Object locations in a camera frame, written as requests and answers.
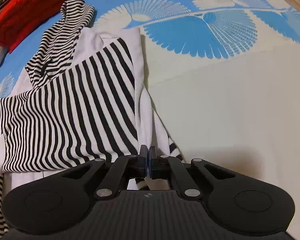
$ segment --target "circular pad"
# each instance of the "circular pad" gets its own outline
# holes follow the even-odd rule
[[[240,192],[234,198],[238,207],[248,212],[263,212],[272,205],[271,198],[264,192],[257,190],[246,190]]]
[[[46,235],[78,223],[90,205],[74,179],[38,180],[12,190],[2,203],[6,222],[19,231]]]
[[[295,211],[292,198],[284,190],[250,178],[219,181],[207,204],[217,223],[245,235],[285,231]]]

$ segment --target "metal screw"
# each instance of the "metal screw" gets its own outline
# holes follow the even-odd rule
[[[200,191],[195,188],[190,188],[185,191],[185,195],[188,197],[197,197],[200,195]]]
[[[112,194],[112,191],[109,190],[108,188],[101,188],[98,189],[96,193],[99,197],[108,197]]]

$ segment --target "red knit fabric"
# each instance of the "red knit fabric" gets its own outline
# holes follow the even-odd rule
[[[0,13],[0,45],[11,53],[36,27],[60,11],[65,0],[11,0]]]

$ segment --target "bed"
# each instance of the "bed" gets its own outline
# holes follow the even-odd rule
[[[284,0],[85,1],[97,10],[93,28],[140,27],[145,85],[185,160],[286,190],[296,204],[288,232],[300,240],[300,13]],[[5,57],[0,97],[16,92],[42,33],[60,18]],[[7,181],[14,188],[22,176]]]

